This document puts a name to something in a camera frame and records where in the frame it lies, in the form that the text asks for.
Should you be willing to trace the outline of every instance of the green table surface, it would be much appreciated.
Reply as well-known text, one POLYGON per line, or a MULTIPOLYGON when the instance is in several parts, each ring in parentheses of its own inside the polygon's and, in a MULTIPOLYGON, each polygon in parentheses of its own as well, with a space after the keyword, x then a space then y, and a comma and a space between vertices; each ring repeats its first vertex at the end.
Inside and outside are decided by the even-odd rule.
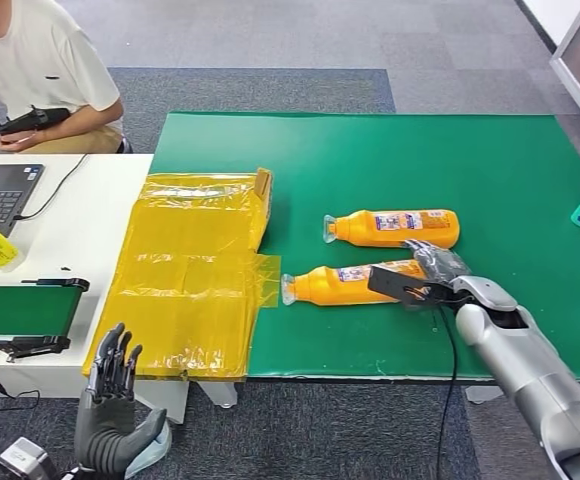
MULTIPOLYGON (((261 251, 281 255, 283 273, 409 257, 326 245, 325 214, 452 209, 456 251, 528 308, 580 379, 580 228, 569 219, 580 158, 552 116, 172 113, 150 172, 257 167, 274 173, 261 251)), ((489 377, 458 343, 460 377, 489 377)), ((260 311, 248 376, 431 378, 452 365, 430 312, 296 303, 260 311)))

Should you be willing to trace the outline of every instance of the robotic finger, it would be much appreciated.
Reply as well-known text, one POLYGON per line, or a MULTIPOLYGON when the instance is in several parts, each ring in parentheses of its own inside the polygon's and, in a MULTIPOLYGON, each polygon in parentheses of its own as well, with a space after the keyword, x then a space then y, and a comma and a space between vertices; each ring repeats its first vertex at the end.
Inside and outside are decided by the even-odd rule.
POLYGON ((415 239, 405 240, 403 243, 405 243, 406 247, 408 247, 408 248, 409 248, 409 249, 411 249, 412 251, 417 250, 418 248, 424 248, 424 247, 430 245, 430 243, 426 242, 426 241, 415 240, 415 239))
POLYGON ((107 393, 106 384, 107 375, 109 375, 110 365, 112 361, 110 355, 116 349, 119 337, 125 329, 122 323, 119 323, 113 330, 109 331, 104 337, 97 349, 95 361, 90 367, 90 378, 88 382, 86 391, 90 392, 95 401, 99 401, 107 393))
POLYGON ((132 338, 132 333, 125 332, 121 341, 119 342, 119 348, 114 354, 114 363, 113 365, 112 372, 112 390, 116 395, 123 394, 123 379, 125 377, 125 370, 125 351, 128 349, 128 344, 132 338))
POLYGON ((144 347, 141 345, 137 345, 128 356, 128 364, 125 366, 125 375, 123 380, 123 393, 129 399, 135 398, 135 376, 137 372, 137 362, 143 349, 144 347))

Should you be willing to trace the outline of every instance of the gray carpet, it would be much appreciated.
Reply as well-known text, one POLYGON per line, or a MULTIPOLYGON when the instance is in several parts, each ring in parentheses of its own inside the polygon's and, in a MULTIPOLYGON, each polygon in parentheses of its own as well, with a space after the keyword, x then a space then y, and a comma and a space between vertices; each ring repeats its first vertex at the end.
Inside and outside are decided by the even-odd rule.
MULTIPOLYGON (((153 151, 165 115, 173 109, 394 112, 384 70, 112 72, 124 96, 127 132, 138 151, 153 151)), ((239 391, 239 405, 227 411, 193 386, 172 452, 138 478, 433 479, 447 387, 247 383, 239 391)), ((458 389, 451 405, 443 478, 478 479, 458 389)), ((73 400, 42 400, 32 415, 0 413, 0 450, 27 435, 67 467, 76 414, 73 400)))
MULTIPOLYGON (((247 383, 239 391, 239 405, 223 410, 193 385, 169 455, 138 480, 433 479, 446 390, 247 383)), ((24 434, 61 468, 72 465, 76 405, 42 400, 33 414, 0 413, 0 450, 24 434)), ((458 390, 447 427, 443 478, 478 479, 458 390)))
MULTIPOLYGON (((393 113, 385 70, 111 68, 137 153, 153 153, 168 112, 393 113)), ((0 118, 5 115, 0 105, 0 118)))

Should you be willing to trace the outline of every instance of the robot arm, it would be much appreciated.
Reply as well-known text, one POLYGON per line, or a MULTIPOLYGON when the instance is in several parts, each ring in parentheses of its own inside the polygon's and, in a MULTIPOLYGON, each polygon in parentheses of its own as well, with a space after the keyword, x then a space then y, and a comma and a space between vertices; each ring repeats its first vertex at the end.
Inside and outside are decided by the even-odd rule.
POLYGON ((430 280, 373 267, 371 290, 405 305, 440 307, 514 402, 548 459, 554 479, 580 480, 580 384, 530 312, 463 260, 425 242, 408 242, 430 280))
POLYGON ((553 476, 580 480, 580 384, 537 326, 499 285, 481 277, 450 282, 468 293, 457 329, 514 402, 547 456, 553 476))

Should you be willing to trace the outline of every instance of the yellow plastic bag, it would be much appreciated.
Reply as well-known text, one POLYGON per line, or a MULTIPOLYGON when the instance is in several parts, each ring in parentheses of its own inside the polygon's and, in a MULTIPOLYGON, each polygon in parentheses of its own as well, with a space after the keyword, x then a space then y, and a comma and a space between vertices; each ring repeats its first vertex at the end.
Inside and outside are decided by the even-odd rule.
POLYGON ((140 376, 245 376, 257 312, 278 303, 280 259, 256 253, 270 190, 267 171, 148 177, 84 372, 124 322, 140 376))

